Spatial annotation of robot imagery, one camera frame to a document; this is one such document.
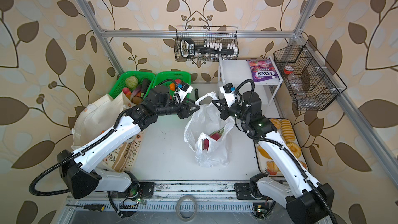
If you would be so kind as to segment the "orange fruit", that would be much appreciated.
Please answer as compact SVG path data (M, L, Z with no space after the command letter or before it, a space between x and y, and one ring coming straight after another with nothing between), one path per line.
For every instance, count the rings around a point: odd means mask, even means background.
M175 91L175 90L176 90L176 85L175 85L174 83L171 83L171 84L169 85L169 89L170 89L171 91Z

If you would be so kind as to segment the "pink dragon fruit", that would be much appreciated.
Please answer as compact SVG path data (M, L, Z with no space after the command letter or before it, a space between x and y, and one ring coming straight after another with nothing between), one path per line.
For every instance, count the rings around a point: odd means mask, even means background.
M221 128L220 130L213 132L210 135L210 138L212 138L215 141L218 141L223 136L223 133L224 133L224 128ZM208 150L208 148L209 148L209 139L204 139L203 150Z

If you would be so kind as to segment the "white plastic bag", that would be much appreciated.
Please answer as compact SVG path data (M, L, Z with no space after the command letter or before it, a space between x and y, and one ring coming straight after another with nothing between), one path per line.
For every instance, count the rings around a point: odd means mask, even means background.
M235 127L232 117L227 120L220 118L219 110L212 104L199 103L206 98L218 100L215 92L205 94L196 100L195 104L201 108L195 112L184 129L184 141L189 145L195 153L196 163L203 168L212 168L216 166L228 166L229 149L231 146L231 131ZM224 128L223 136L215 141L210 135ZM203 140L209 139L208 150L203 150Z

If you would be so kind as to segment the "cream floral tote bag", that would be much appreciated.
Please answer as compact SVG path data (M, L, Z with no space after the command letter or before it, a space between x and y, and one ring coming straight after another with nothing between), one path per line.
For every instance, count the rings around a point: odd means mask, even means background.
M100 134L106 132L115 124L118 115L128 108L134 107L127 97L120 93L115 99L105 95L89 104L75 122L72 128L72 149L80 148ZM126 142L114 149L98 164L97 168L114 172L131 171L134 167L143 140L144 132L131 137Z

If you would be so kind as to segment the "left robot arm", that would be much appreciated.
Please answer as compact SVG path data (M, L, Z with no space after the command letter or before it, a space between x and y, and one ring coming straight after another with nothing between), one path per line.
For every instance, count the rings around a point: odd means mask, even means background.
M132 173L107 171L97 166L128 139L155 123L159 116L177 115L186 119L198 111L200 106L187 98L192 90L186 82L176 84L173 95L164 83L150 89L141 104L122 111L105 133L73 152L64 150L59 153L58 163L39 174L30 183L29 192L34 196L71 193L75 199L98 191L128 192L136 179ZM47 192L37 190L37 183L55 170L59 170L67 188Z

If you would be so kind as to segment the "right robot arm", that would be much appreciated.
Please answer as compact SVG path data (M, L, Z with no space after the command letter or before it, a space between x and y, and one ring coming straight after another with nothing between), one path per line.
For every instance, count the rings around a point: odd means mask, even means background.
M263 115L253 80L247 79L237 87L225 84L219 90L223 97L212 103L220 111L220 118L239 120L242 131L268 153L288 183L283 185L267 175L256 175L251 178L252 195L270 197L287 210L295 224L315 224L326 217L337 223L332 211L334 190L311 175L288 148L276 126Z

